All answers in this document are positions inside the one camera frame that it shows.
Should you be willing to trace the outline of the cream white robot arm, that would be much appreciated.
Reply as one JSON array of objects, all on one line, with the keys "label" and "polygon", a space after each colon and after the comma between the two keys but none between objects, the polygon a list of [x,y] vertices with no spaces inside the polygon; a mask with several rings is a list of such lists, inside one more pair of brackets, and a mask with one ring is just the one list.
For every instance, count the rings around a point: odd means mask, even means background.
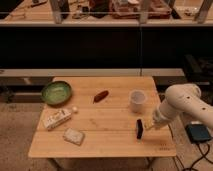
[{"label": "cream white robot arm", "polygon": [[201,99],[201,89],[196,84],[175,84],[165,91],[164,100],[154,109],[146,130],[161,129],[178,115],[186,113],[213,129],[213,106]]}]

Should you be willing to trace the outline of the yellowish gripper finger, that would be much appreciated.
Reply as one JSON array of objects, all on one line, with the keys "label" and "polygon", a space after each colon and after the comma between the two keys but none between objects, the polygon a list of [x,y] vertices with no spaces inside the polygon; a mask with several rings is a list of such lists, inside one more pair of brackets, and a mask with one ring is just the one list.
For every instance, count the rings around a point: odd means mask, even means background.
[{"label": "yellowish gripper finger", "polygon": [[145,128],[145,130],[150,130],[150,129],[154,128],[154,123],[152,123],[152,122],[145,122],[144,123],[144,128]]}]

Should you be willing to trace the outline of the cream white gripper body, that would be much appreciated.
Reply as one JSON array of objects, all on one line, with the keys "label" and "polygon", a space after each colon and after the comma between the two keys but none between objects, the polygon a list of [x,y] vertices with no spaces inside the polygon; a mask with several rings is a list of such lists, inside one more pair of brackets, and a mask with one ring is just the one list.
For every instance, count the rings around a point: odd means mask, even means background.
[{"label": "cream white gripper body", "polygon": [[157,107],[153,112],[153,124],[155,129],[161,129],[174,120],[175,115],[170,111]]}]

